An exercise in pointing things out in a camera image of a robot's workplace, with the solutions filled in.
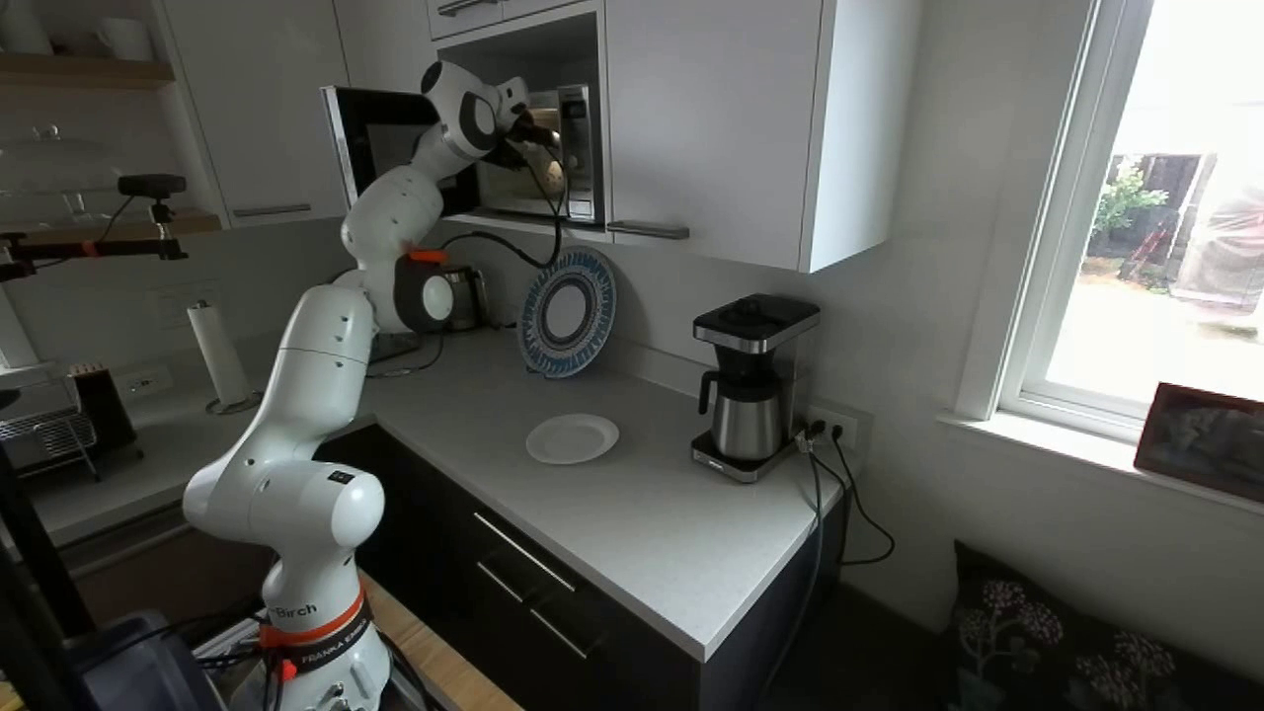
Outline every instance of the drawer handle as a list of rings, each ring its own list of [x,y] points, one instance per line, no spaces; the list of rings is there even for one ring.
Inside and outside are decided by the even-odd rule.
[[[611,219],[617,233],[636,233],[636,235],[656,235],[656,239],[689,239],[689,225],[667,225],[667,219]]]
[[[485,562],[475,562],[475,567],[478,567],[485,580],[496,580],[515,605],[525,601],[525,596],[521,596],[515,583],[506,583],[506,576],[497,576]]]
[[[535,616],[543,626],[550,626],[550,634],[559,634],[573,655],[590,658],[590,651],[584,651],[577,638],[571,638],[546,610],[531,608],[531,616]]]
[[[481,517],[478,509],[475,509],[475,521],[478,521],[481,529],[489,529],[496,538],[504,538],[511,547],[519,547],[519,556],[525,556],[531,566],[538,566],[546,576],[555,576],[567,591],[577,591],[577,583],[571,583],[559,567],[550,567],[543,556],[535,556],[531,547],[521,547],[504,525],[496,525],[496,521]]]
[[[276,204],[240,204],[235,215],[281,215],[281,214],[313,214],[313,201],[276,201]]]
[[[451,0],[451,3],[438,3],[438,15],[464,15],[465,6],[478,6],[478,3],[497,3],[497,0]]]

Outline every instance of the power outlet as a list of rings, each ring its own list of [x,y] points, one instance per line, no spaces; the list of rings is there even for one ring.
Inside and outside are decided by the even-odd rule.
[[[867,450],[868,443],[868,419],[860,409],[814,402],[806,405],[806,419],[822,422],[827,433],[838,430],[842,450]]]
[[[173,371],[170,365],[134,365],[126,373],[119,373],[119,396],[124,397],[153,397],[161,391],[173,387]]]

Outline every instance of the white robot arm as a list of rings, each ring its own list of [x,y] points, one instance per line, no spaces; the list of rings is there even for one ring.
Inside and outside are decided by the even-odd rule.
[[[423,96],[438,113],[434,130],[411,165],[373,182],[343,219],[355,268],[306,292],[260,409],[228,455],[190,477],[181,501],[194,529],[281,556],[264,580],[260,642],[281,664],[285,711],[381,707],[393,655],[367,618],[355,547],[382,521],[382,484],[367,470],[313,455],[355,419],[373,337],[406,330],[397,312],[397,259],[438,219],[438,182],[489,152],[497,135],[525,118],[521,80],[485,86],[456,63],[434,63]],[[443,319],[451,294],[427,292],[427,309]]]

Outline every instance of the drip coffee maker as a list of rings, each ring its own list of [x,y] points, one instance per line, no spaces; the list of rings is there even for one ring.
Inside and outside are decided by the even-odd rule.
[[[710,413],[710,427],[693,443],[704,464],[758,481],[791,450],[794,373],[779,346],[818,315],[818,304],[767,292],[697,315],[697,338],[714,344],[714,371],[701,383],[701,413]]]

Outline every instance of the dish rack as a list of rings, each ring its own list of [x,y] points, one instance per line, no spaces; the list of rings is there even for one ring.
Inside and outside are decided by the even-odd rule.
[[[93,463],[94,427],[85,413],[76,383],[55,365],[26,365],[0,373],[0,450],[22,477]]]

